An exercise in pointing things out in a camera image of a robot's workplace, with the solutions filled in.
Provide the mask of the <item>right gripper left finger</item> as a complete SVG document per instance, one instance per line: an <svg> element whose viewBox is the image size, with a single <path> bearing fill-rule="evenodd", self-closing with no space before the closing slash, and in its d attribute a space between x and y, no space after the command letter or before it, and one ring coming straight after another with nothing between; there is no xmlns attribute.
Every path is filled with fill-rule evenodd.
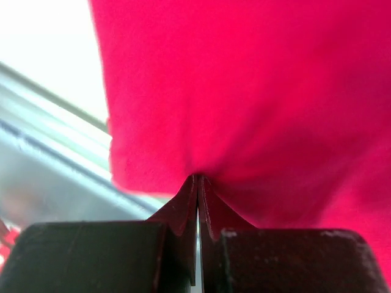
<svg viewBox="0 0 391 293"><path fill-rule="evenodd" d="M36 223L16 240L2 292L189 292L197 177L147 220Z"/></svg>

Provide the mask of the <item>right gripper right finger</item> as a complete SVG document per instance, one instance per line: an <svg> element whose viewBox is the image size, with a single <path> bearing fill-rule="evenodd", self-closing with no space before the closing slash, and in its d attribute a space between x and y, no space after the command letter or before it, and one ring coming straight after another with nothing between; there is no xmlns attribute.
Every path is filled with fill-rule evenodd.
<svg viewBox="0 0 391 293"><path fill-rule="evenodd" d="M389 292L349 230L258 229L198 178L203 292Z"/></svg>

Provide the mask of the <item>bright red t shirt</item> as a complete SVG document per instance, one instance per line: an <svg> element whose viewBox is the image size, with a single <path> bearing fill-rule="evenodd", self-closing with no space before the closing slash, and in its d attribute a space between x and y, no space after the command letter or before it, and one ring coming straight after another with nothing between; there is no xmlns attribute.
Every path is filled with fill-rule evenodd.
<svg viewBox="0 0 391 293"><path fill-rule="evenodd" d="M344 228L390 278L389 1L91 1L111 172L260 228Z"/></svg>

